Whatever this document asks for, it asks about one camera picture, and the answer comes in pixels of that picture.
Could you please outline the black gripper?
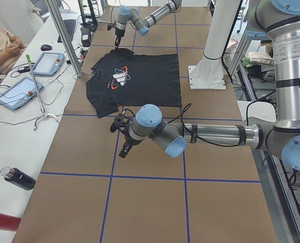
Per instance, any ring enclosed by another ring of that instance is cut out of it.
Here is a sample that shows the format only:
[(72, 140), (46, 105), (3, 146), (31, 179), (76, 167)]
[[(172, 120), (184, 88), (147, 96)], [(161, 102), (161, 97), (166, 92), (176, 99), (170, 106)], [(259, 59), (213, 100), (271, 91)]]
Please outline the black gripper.
[(114, 133), (116, 130), (121, 132), (124, 135), (125, 142), (119, 153), (119, 157), (125, 158), (131, 148), (137, 145), (137, 140), (133, 139), (129, 134), (129, 129), (132, 125), (132, 118), (125, 116), (124, 113), (120, 113), (114, 118), (114, 122), (110, 126), (110, 132)]
[(115, 46), (118, 48), (120, 46), (121, 38), (125, 35), (125, 24), (120, 22), (114, 22), (107, 25), (107, 30), (115, 29)]

